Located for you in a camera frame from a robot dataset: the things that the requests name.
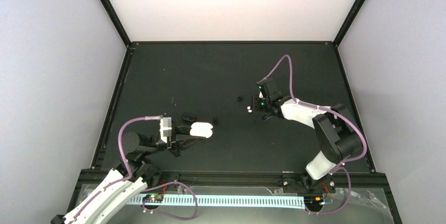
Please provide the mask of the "white earbud charging case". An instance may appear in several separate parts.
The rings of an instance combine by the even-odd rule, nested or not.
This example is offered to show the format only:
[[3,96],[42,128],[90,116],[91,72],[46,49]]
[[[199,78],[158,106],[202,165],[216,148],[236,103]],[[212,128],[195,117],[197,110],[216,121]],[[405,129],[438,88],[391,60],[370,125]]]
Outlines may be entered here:
[[213,125],[205,122],[195,122],[190,126],[190,135],[195,137],[210,138],[213,134]]

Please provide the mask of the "black earbud charging case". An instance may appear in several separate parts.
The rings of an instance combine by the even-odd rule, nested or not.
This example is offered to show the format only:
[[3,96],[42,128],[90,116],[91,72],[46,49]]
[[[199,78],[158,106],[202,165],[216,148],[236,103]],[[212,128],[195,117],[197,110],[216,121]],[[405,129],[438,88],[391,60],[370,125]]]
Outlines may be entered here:
[[182,113],[181,119],[182,119],[182,121],[184,121],[186,123],[191,123],[191,124],[197,121],[196,115],[194,115],[192,113]]

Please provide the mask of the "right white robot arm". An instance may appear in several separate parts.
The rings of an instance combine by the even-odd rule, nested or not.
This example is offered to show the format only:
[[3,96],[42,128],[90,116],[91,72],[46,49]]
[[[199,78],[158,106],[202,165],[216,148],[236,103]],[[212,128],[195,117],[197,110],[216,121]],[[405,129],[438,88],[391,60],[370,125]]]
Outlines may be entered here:
[[315,191],[321,179],[335,171],[366,147],[365,139],[345,106],[318,106],[291,96],[284,96],[273,79],[257,83],[259,94],[251,99],[248,111],[263,112],[263,120],[271,117],[291,120],[315,130],[320,151],[305,167],[300,186],[307,192]]

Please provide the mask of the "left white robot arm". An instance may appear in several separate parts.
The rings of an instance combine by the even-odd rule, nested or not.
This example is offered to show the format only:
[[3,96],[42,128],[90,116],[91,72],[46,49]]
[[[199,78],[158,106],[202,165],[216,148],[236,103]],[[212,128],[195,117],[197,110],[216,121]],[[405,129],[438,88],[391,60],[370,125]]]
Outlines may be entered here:
[[[146,137],[139,133],[125,133],[137,121],[158,121],[159,131]],[[125,122],[118,133],[119,166],[112,168],[99,185],[75,208],[64,215],[56,215],[51,223],[107,223],[135,196],[147,192],[142,201],[143,210],[148,203],[161,203],[170,185],[190,188],[182,182],[161,182],[161,171],[149,155],[170,151],[178,157],[181,151],[212,136],[213,126],[205,122],[184,124],[170,117],[145,116]]]

